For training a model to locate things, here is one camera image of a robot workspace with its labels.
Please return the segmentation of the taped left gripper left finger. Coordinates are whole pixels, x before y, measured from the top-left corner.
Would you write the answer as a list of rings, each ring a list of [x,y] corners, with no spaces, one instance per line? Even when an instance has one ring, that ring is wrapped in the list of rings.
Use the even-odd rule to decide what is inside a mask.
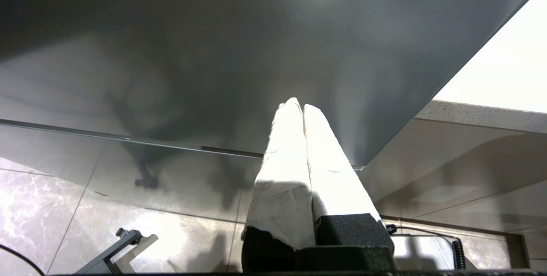
[[[296,268],[296,253],[316,245],[303,111],[296,98],[281,103],[271,123],[245,228],[244,273]]]

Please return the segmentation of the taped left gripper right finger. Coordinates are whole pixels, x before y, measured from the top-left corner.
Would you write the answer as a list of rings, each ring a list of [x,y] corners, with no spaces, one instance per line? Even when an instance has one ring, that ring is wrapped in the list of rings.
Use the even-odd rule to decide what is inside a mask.
[[[307,104],[303,122],[317,246],[340,256],[393,260],[394,243],[326,116]]]

